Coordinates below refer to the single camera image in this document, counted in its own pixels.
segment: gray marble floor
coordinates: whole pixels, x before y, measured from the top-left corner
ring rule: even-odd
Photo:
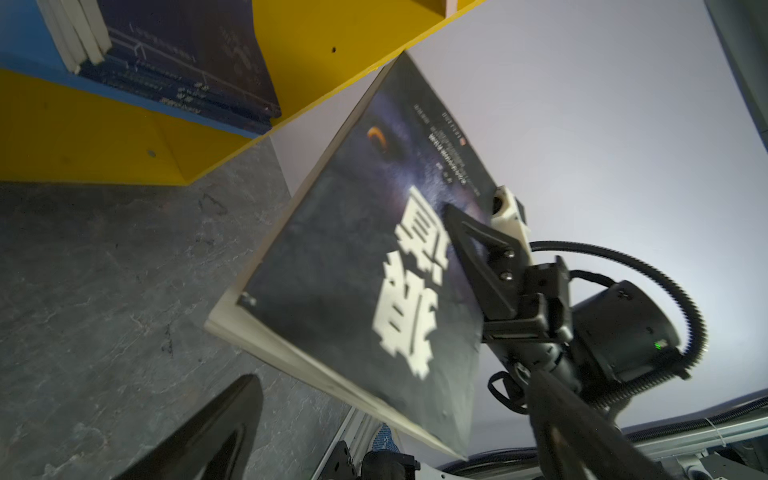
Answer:
[[[110,478],[245,372],[246,478],[309,478],[349,407],[202,330],[288,200],[269,141],[185,188],[0,184],[0,478]]]

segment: white chinese characters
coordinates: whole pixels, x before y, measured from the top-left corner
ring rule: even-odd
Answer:
[[[406,210],[395,228],[398,245],[403,253],[415,257],[418,270],[441,286],[442,272],[448,268],[448,234],[421,193],[415,187],[409,193]],[[426,337],[437,328],[437,308],[437,293],[425,286],[425,279],[404,268],[398,250],[387,253],[373,331],[382,338],[381,347],[391,356],[403,355],[413,375],[420,379],[429,374],[432,347]]]

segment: gray floor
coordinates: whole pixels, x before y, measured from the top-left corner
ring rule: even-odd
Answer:
[[[0,478],[110,478],[245,372],[246,478],[309,478],[349,407],[202,330],[288,200],[269,141],[186,188],[0,184]]]

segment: black corrugated tube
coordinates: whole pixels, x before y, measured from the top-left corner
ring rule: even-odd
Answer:
[[[611,387],[596,398],[589,399],[588,402],[591,405],[596,407],[607,407],[621,400],[630,399],[638,393],[645,392],[675,376],[685,375],[688,369],[695,366],[701,360],[701,356],[707,348],[707,328],[699,314],[699,310],[683,289],[656,268],[648,265],[642,260],[631,257],[626,253],[590,245],[588,243],[561,241],[532,242],[531,250],[534,252],[559,251],[584,253],[586,255],[592,255],[594,257],[605,258],[621,263],[622,265],[642,273],[657,283],[673,298],[685,315],[685,319],[688,323],[688,345],[680,358],[661,369],[655,369],[654,371],[639,376],[629,382]]]
[[[735,409],[728,410],[727,412],[720,413],[719,415],[712,415],[705,419],[687,420],[685,422],[670,423],[669,425],[661,425],[658,427],[652,427],[650,429],[640,430],[627,434],[627,439],[630,442],[644,442],[646,440],[657,439],[666,435],[674,435],[676,433],[689,432],[691,430],[698,430],[703,428],[711,429],[712,425],[719,425],[720,423],[729,422],[730,420],[746,415],[749,412],[754,412],[757,409],[761,409],[768,406],[768,396],[764,396],[761,399],[753,400],[752,402],[745,403],[742,406],[738,406]]]

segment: yellow board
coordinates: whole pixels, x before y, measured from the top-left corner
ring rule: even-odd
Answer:
[[[279,128],[484,0],[253,0]],[[188,185],[257,141],[0,70],[0,180]]]

